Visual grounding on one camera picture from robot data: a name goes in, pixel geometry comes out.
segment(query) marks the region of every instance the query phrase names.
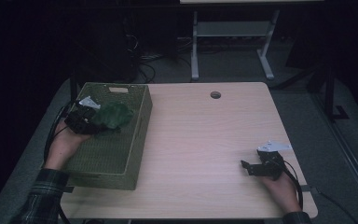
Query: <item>green storage crate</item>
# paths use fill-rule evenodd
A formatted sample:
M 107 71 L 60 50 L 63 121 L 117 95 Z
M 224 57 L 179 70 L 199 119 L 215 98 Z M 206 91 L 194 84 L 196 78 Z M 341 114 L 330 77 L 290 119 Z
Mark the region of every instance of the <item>green storage crate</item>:
M 88 96 L 97 105 L 121 102 L 134 115 L 120 133 L 92 137 L 81 145 L 65 167 L 68 186 L 134 190 L 153 106 L 148 86 L 88 82 L 77 100 Z

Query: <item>person's left hand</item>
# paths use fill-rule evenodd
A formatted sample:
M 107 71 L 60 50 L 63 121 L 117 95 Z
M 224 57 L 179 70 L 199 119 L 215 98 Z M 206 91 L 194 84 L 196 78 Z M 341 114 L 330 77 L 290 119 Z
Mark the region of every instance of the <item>person's left hand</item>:
M 57 134 L 51 143 L 48 159 L 44 168 L 61 170 L 65 163 L 75 155 L 80 144 L 91 137 L 91 135 L 74 133 L 61 121 L 55 130 Z

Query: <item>gray carpet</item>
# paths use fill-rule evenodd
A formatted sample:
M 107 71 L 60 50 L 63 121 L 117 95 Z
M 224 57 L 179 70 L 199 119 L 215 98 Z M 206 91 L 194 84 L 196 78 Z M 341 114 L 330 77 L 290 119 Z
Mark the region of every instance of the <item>gray carpet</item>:
M 291 43 L 274 42 L 269 49 L 268 59 L 276 78 L 267 81 L 256 58 L 255 47 L 255 44 L 247 44 L 240 50 L 231 48 L 215 54 L 201 54 L 198 82 L 262 81 L 274 86 L 300 71 L 284 66 Z M 180 56 L 182 59 L 177 61 L 161 59 L 148 63 L 156 70 L 156 83 L 190 81 L 190 55 L 187 53 Z M 142 68 L 151 77 L 153 71 L 146 66 Z M 143 82 L 141 76 L 134 81 Z M 324 114 L 318 109 L 313 96 L 305 91 L 307 82 L 308 78 L 301 79 L 284 91 L 271 91 L 271 95 L 308 183 L 334 198 L 358 220 L 358 184 L 331 133 L 328 122 L 325 121 Z M 69 83 L 66 81 L 52 100 L 0 195 L 0 224 L 8 223 L 24 202 L 32 180 L 37 175 L 37 168 L 41 165 L 50 125 L 69 98 Z M 339 82 L 336 87 L 336 103 L 342 105 L 350 116 L 350 119 L 338 120 L 337 126 L 358 159 L 358 106 L 347 88 Z M 313 223 L 352 223 L 336 205 L 322 195 L 314 194 L 314 200 L 319 215 L 312 220 Z M 82 223 L 82 220 L 74 220 L 73 223 Z M 106 220 L 105 223 L 117 221 Z M 266 220 L 266 223 L 280 223 L 280 220 Z

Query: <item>dark background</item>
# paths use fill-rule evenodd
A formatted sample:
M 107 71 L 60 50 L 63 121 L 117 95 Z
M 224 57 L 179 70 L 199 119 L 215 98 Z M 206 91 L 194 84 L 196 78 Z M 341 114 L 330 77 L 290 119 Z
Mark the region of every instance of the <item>dark background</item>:
M 95 4 L 106 2 L 112 4 Z M 122 6 L 129 2 L 116 1 Z M 184 26 L 191 22 L 191 12 L 67 15 L 51 3 L 0 1 L 0 191 L 49 102 L 69 76 L 76 74 L 80 85 L 131 82 L 137 75 L 139 52 L 127 51 L 131 41 L 126 35 L 137 35 L 143 48 L 155 47 L 174 57 L 175 38 L 191 32 Z M 80 6 L 77 1 L 62 4 Z M 283 10 L 276 33 L 296 38 L 288 65 L 331 64 L 358 104 L 358 1 L 326 1 L 301 14 Z

